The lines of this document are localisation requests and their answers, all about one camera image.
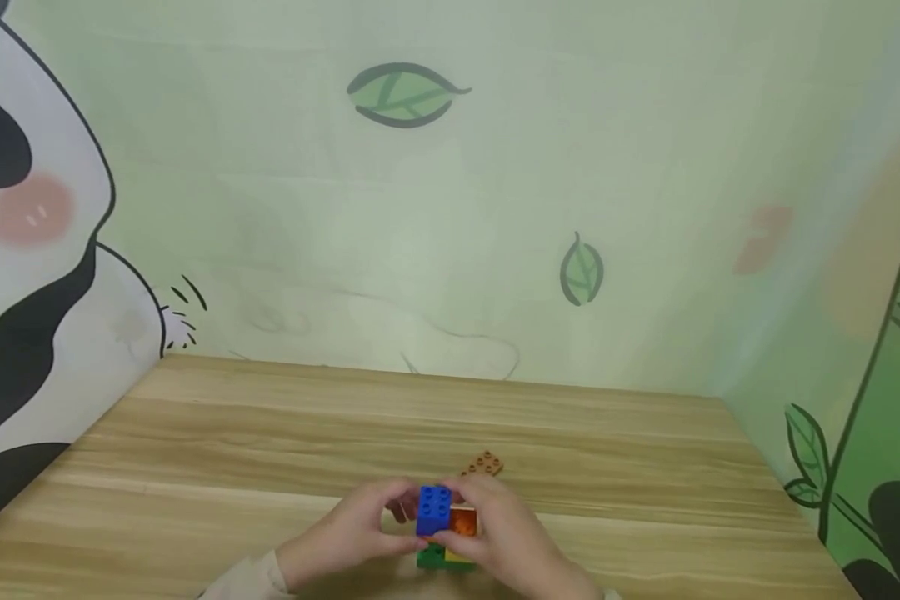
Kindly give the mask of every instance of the bamboo leaf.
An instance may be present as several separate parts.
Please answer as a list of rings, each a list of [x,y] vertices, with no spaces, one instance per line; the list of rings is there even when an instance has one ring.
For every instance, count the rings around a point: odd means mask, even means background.
[[[823,490],[829,479],[829,458],[827,441],[823,438],[820,423],[800,408],[797,404],[787,406],[787,440],[790,442],[790,453],[797,463],[800,473],[817,490]]]
[[[790,495],[790,498],[800,506],[805,506],[808,509],[820,508],[823,493],[817,489],[813,482],[800,478],[792,480],[783,488]]]
[[[389,127],[421,127],[441,118],[460,89],[432,69],[389,62],[361,71],[347,86],[357,113]]]
[[[580,233],[560,264],[560,287],[570,303],[582,306],[593,302],[603,285],[603,260],[594,246],[584,244]]]

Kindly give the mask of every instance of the yellow lego brick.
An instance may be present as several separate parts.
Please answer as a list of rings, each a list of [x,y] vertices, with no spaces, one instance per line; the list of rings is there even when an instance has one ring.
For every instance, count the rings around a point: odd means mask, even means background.
[[[469,558],[464,558],[458,554],[454,554],[453,552],[446,550],[443,554],[443,560],[448,563],[470,563],[473,564],[473,561],[469,560]]]

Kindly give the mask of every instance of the pink blush cheek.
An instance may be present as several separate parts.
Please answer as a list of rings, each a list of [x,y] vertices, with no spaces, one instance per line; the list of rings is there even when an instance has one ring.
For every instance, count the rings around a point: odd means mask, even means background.
[[[73,222],[73,195],[55,177],[34,174],[0,192],[0,244],[33,248],[63,238]]]

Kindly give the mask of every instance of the lego brick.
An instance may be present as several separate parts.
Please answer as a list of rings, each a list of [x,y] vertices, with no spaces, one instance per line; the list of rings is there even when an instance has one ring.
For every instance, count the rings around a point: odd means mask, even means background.
[[[462,536],[474,537],[477,535],[477,511],[469,506],[450,507],[451,531]]]
[[[472,571],[477,567],[473,562],[449,562],[448,554],[451,553],[442,545],[432,543],[426,550],[417,552],[417,567],[444,571]]]
[[[463,564],[473,564],[473,561],[470,558],[464,558],[458,554],[454,554],[453,552],[443,549],[443,560],[448,563],[463,563]]]
[[[430,543],[426,550],[417,552],[417,567],[440,568],[445,562],[445,550],[442,545]]]
[[[500,460],[499,456],[489,450],[483,450],[483,453],[470,461],[467,468],[464,468],[460,474],[486,473],[487,475],[496,477],[497,473],[500,473],[503,468],[504,462]]]
[[[420,538],[450,528],[452,496],[443,486],[420,487],[420,503],[417,506],[417,535]]]

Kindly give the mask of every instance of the hand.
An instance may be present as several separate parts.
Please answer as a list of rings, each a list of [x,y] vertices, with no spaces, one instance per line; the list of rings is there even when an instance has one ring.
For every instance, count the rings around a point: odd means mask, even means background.
[[[603,600],[580,566],[563,556],[533,511],[502,482],[475,474],[443,485],[477,509],[481,532],[437,532],[437,543],[470,558],[497,580],[532,600]]]
[[[355,488],[303,535],[276,550],[277,563],[291,593],[312,580],[356,567],[370,558],[410,554],[427,547],[414,536],[380,530],[386,508],[399,523],[417,518],[420,488],[406,478],[382,479]]]

